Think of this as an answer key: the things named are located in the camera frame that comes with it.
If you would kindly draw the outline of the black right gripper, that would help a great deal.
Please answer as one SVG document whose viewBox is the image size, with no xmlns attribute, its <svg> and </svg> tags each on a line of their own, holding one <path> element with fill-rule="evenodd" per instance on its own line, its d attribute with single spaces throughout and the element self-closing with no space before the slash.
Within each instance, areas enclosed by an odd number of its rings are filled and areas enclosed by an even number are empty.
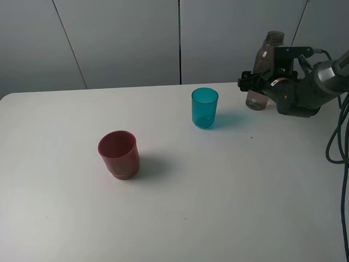
<svg viewBox="0 0 349 262">
<path fill-rule="evenodd" d="M 242 92 L 263 92 L 276 103 L 276 109 L 282 115 L 309 118 L 321 108 L 318 104 L 320 89 L 315 84 L 314 73 L 294 80 L 290 75 L 273 75 L 271 71 L 256 74 L 243 71 L 237 86 Z"/>
</svg>

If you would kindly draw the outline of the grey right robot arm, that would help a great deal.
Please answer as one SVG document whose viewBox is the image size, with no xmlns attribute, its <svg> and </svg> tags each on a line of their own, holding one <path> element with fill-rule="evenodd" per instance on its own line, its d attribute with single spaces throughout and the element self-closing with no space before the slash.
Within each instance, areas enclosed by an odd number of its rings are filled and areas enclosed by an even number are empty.
<svg viewBox="0 0 349 262">
<path fill-rule="evenodd" d="M 316 64 L 303 79 L 273 69 L 271 76 L 261 78 L 261 92 L 276 103 L 282 115 L 314 116 L 323 105 L 348 92 L 348 53 Z"/>
</svg>

